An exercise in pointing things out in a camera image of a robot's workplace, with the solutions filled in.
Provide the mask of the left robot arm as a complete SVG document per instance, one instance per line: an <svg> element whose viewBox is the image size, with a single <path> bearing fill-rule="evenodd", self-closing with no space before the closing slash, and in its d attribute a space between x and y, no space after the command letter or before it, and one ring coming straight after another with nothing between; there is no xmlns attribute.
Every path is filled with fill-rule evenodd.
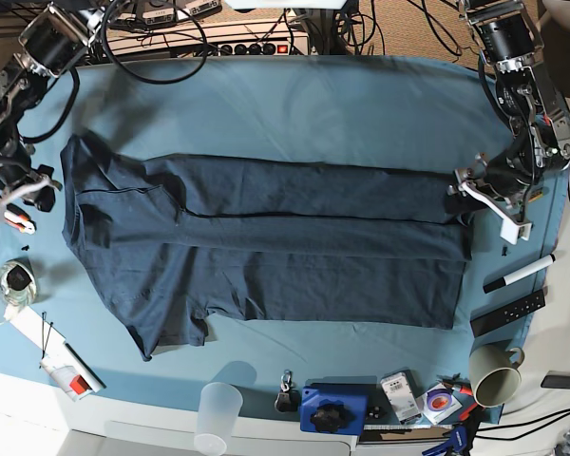
<svg viewBox="0 0 570 456"><path fill-rule="evenodd" d="M478 189L522 204L547 171L570 163L570 110L542 58L544 43L522 1L459 1L480 49L484 93L513 141L485 165Z"/></svg>

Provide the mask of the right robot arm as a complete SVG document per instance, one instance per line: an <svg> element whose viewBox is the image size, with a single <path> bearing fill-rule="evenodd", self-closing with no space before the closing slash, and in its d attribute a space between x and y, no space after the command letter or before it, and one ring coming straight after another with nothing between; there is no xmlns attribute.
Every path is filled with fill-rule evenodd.
<svg viewBox="0 0 570 456"><path fill-rule="evenodd" d="M49 4L22 31L20 52L0 72L0 179L5 185L0 194L0 222L32 234L34 222L13 201L22 200L45 212L52 209L61 185L53 179L51 169L32 168L28 156L35 144L60 129L73 107L80 88L78 62L94 46L99 46L110 62L118 61L106 34L111 17L123 6L124 2L113 1L107 8L67 11ZM37 137L21 136L17 124L25 111L37 106L65 73L72 77L72 91L58 123Z"/></svg>

